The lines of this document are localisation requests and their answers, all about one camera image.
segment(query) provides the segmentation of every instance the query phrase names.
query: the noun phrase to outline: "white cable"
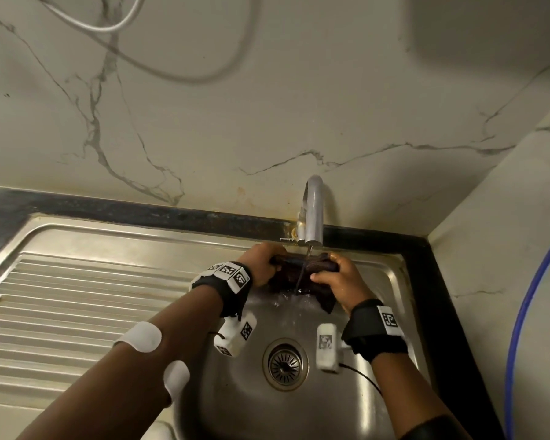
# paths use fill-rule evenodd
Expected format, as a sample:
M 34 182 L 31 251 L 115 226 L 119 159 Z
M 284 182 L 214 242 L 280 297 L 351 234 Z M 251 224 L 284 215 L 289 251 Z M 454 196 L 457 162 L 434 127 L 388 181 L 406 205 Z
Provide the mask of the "white cable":
M 141 10 L 143 3 L 145 2 L 145 0 L 135 0 L 130 11 L 128 12 L 128 15 L 126 15 L 126 17 L 124 17 L 119 23 L 113 24 L 111 26 L 99 27 L 99 26 L 92 26 L 91 24 L 83 23 L 82 21 L 79 21 L 79 20 L 75 20 L 74 18 L 70 17 L 62 10 L 53 6 L 47 0 L 39 0 L 39 1 L 43 3 L 43 6 L 45 6 L 47 9 L 53 12 L 60 19 L 74 25 L 75 27 L 83 29 L 84 31 L 93 32 L 96 34 L 110 34 L 112 32 L 118 32 L 120 31 L 120 29 L 127 27 L 130 23 L 134 21 L 135 18 L 137 18 L 137 15 Z

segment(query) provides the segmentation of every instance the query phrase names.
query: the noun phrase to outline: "person's left hand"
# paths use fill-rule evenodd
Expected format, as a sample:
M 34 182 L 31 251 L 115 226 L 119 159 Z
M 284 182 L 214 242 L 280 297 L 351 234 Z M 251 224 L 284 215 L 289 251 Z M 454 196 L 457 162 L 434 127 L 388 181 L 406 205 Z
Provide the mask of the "person's left hand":
M 244 252 L 237 261 L 249 267 L 250 273 L 253 275 L 253 285 L 260 287 L 267 284 L 275 272 L 281 269 L 280 266 L 270 264 L 269 260 L 273 255 L 285 255 L 286 253 L 285 247 L 281 244 L 262 242 Z

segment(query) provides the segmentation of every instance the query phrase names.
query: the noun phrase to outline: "faucet spout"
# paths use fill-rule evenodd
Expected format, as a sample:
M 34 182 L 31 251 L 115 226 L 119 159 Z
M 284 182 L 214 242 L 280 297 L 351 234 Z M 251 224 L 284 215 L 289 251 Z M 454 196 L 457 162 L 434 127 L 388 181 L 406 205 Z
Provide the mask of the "faucet spout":
M 323 181 L 313 175 L 306 183 L 304 198 L 297 217 L 297 243 L 322 247 L 324 245 L 324 198 Z

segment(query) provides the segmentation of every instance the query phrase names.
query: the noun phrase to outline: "sink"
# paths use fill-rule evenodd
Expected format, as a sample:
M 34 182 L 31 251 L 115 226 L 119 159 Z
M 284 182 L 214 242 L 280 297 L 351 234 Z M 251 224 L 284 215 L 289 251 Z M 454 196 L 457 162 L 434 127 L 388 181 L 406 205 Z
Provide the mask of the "sink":
M 16 437 L 120 334 L 186 293 L 198 272 L 253 244 L 32 217 L 0 251 L 0 439 Z M 410 356 L 428 378 L 402 259 L 343 253 L 394 308 Z M 265 287 L 251 291 L 245 311 L 255 314 L 257 327 L 242 353 L 221 355 L 208 336 L 181 399 L 158 417 L 177 440 L 394 437 L 383 399 L 365 378 L 315 367 L 318 325 L 334 323 L 341 331 L 347 322 L 339 306 L 329 315 L 308 295 Z M 350 350 L 341 361 L 374 379 Z

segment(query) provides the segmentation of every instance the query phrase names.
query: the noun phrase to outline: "blue pipe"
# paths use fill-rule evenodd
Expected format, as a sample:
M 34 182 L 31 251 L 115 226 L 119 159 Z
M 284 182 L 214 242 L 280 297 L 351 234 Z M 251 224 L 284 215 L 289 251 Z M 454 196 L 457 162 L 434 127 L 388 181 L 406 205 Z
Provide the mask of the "blue pipe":
M 515 319 L 515 325 L 513 326 L 513 332 L 511 334 L 509 351 L 507 353 L 507 365 L 505 368 L 505 400 L 503 406 L 507 440 L 513 440 L 513 370 L 515 367 L 515 357 L 517 356 L 517 345 L 520 342 L 521 328 L 524 325 L 524 320 L 526 319 L 526 314 L 528 313 L 535 291 L 540 285 L 540 281 L 542 281 L 542 277 L 549 266 L 550 249 L 548 249 L 548 253 L 546 253 L 538 270 L 535 272 L 534 279 L 532 279 L 526 296 L 521 303 L 520 311 Z

